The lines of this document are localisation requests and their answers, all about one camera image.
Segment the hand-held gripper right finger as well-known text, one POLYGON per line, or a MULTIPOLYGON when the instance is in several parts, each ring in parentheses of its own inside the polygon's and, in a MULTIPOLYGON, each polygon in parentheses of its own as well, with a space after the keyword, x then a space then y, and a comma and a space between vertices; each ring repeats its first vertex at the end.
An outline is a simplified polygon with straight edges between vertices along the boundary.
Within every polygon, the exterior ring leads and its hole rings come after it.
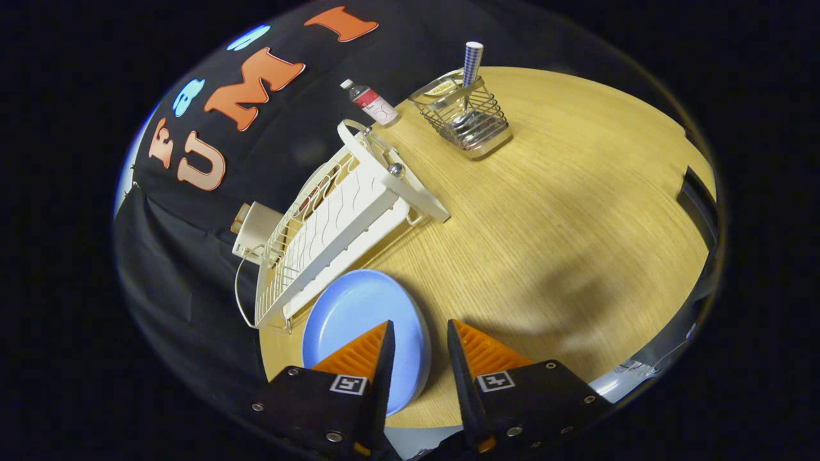
POLYGON ((471 457, 530 457, 612 414, 612 403, 559 360, 531 361, 456 319, 447 345, 471 457))

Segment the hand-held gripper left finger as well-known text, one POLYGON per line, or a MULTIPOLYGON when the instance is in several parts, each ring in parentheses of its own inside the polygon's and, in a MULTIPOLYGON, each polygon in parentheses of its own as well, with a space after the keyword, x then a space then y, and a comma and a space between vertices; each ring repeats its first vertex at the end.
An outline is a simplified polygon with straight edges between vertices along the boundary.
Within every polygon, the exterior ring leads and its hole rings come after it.
POLYGON ((394 356, 387 320, 313 367, 286 366, 250 403, 254 422, 310 460, 377 460, 394 356))

